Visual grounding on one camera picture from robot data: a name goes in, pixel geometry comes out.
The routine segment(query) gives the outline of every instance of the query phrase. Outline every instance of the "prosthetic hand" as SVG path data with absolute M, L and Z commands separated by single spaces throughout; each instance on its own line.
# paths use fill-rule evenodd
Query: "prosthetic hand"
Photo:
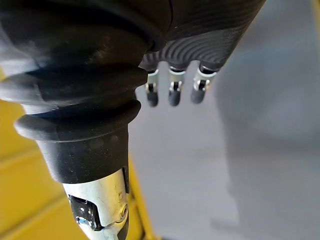
M 92 240 L 124 240 L 129 225 L 128 123 L 146 83 L 158 103 L 158 63 L 169 63 L 169 102 L 199 61 L 200 103 L 264 0 L 0 0 L 0 97 L 26 115 L 73 217 Z

